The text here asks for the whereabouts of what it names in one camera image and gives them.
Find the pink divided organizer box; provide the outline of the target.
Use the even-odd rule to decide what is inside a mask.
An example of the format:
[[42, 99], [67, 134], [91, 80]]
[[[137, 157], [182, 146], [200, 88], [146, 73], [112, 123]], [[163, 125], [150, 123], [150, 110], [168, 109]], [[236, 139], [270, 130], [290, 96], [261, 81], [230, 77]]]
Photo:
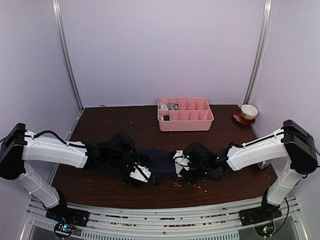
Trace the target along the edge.
[[[178, 103], [179, 110], [159, 110], [159, 104]], [[170, 121], [163, 121], [169, 115]], [[214, 121], [210, 105], [204, 97], [160, 97], [157, 119], [162, 132], [208, 131]]]

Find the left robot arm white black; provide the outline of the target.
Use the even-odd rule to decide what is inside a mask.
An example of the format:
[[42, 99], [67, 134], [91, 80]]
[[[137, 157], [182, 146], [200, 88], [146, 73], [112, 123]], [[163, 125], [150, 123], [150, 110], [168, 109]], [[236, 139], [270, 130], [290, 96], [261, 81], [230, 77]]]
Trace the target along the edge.
[[138, 152], [134, 140], [123, 133], [100, 143], [65, 141], [51, 130], [33, 133], [26, 130], [24, 123], [18, 123], [0, 143], [1, 178], [15, 181], [40, 200], [46, 217], [55, 220], [63, 233], [77, 226], [85, 227], [89, 212], [68, 207], [64, 194], [42, 180], [29, 161], [101, 172], [112, 169], [121, 173], [131, 187], [159, 184], [157, 175], [145, 165], [150, 158]]

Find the grey boxer briefs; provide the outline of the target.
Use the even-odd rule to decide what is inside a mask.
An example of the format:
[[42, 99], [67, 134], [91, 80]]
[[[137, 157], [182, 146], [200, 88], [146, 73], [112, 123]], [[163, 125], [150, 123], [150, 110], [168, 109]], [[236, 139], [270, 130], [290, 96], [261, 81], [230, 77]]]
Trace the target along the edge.
[[169, 102], [168, 103], [168, 110], [169, 111], [178, 111], [179, 110], [179, 104], [177, 102]]

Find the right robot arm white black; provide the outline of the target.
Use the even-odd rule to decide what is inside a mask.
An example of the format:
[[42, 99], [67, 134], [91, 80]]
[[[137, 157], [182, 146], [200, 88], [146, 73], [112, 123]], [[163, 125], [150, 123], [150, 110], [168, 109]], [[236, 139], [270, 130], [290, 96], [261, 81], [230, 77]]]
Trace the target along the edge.
[[243, 144], [229, 144], [213, 153], [200, 142], [173, 153], [172, 159], [181, 167], [179, 175], [194, 184], [199, 177], [220, 180], [229, 172], [265, 161], [289, 160], [272, 186], [263, 194], [259, 207], [239, 212], [243, 226], [271, 221], [282, 216], [280, 205], [301, 179], [318, 168], [314, 138], [293, 120], [283, 122], [273, 133]]

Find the navy and cream underwear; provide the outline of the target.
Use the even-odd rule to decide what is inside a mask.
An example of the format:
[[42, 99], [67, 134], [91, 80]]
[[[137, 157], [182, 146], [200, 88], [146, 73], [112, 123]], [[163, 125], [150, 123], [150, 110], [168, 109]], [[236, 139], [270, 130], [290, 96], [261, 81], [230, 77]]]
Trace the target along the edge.
[[146, 156], [142, 165], [156, 174], [160, 180], [181, 177], [173, 159], [176, 150], [138, 149], [137, 152]]

